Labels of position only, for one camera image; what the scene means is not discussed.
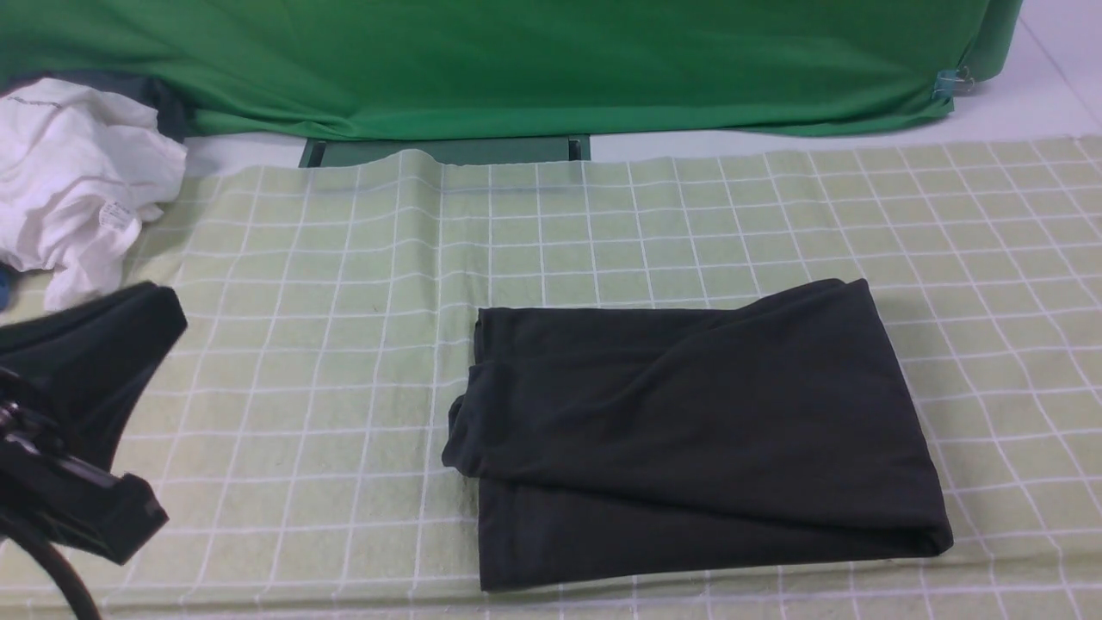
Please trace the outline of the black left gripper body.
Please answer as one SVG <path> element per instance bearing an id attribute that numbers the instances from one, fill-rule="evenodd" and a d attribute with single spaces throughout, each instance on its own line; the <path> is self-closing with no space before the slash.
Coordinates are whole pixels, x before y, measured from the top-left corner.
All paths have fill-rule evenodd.
<path id="1" fill-rule="evenodd" d="M 58 400 L 3 371 L 4 509 L 51 543 L 125 565 L 170 518 L 145 479 L 111 474 L 105 449 Z"/>

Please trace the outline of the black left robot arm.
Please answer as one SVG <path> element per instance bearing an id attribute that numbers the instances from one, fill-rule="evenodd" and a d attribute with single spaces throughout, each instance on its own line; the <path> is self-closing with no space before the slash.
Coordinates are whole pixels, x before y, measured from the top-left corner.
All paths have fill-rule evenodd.
<path id="1" fill-rule="evenodd" d="M 176 290 L 141 282 L 3 327 L 3 509 L 48 542 L 122 565 L 168 514 L 114 474 L 145 387 L 188 330 Z"/>

